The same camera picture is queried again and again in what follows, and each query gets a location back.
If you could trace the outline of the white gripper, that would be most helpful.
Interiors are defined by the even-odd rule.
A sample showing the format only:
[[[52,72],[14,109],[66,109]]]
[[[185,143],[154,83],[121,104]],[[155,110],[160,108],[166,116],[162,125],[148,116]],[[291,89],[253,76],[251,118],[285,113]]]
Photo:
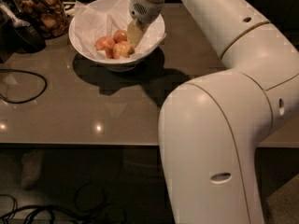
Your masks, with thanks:
[[[127,41],[136,47],[143,38],[143,27],[153,23],[160,15],[163,3],[153,3],[147,0],[130,0],[129,13],[133,19],[127,26]]]

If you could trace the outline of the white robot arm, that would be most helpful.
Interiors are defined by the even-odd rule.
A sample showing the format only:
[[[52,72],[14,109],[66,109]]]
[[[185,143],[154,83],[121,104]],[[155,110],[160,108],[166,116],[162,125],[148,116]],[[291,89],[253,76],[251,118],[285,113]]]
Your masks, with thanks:
[[[176,224],[264,224],[255,149],[299,105],[299,53],[246,0],[181,0],[225,69],[165,99],[159,146]],[[131,0],[139,24],[164,0]]]

